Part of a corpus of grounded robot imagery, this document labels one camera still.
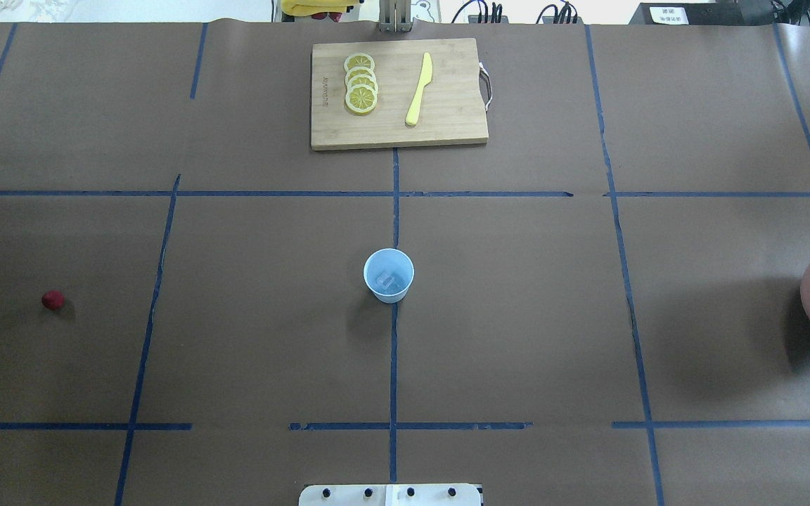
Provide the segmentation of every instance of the yellow cloth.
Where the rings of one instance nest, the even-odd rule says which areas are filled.
[[[316,13],[344,13],[357,6],[358,0],[281,0],[280,9],[290,16],[310,16]]]

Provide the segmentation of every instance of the yellow knife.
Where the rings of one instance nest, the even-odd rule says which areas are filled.
[[[418,124],[420,117],[420,101],[424,98],[424,86],[433,80],[433,60],[430,60],[430,53],[424,53],[424,63],[420,67],[420,77],[418,78],[418,89],[414,91],[414,98],[411,99],[411,107],[405,115],[405,124],[414,126]]]

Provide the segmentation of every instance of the light blue cup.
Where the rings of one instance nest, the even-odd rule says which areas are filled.
[[[408,294],[414,280],[414,264],[408,255],[392,247],[374,251],[364,262],[364,282],[380,301],[394,304]]]

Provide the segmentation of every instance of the white label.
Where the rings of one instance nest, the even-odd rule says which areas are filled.
[[[649,7],[649,13],[658,25],[689,25],[683,7]]]

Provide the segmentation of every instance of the ice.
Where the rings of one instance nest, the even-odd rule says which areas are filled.
[[[389,271],[383,271],[377,276],[376,288],[383,295],[398,294],[405,289],[405,279]]]

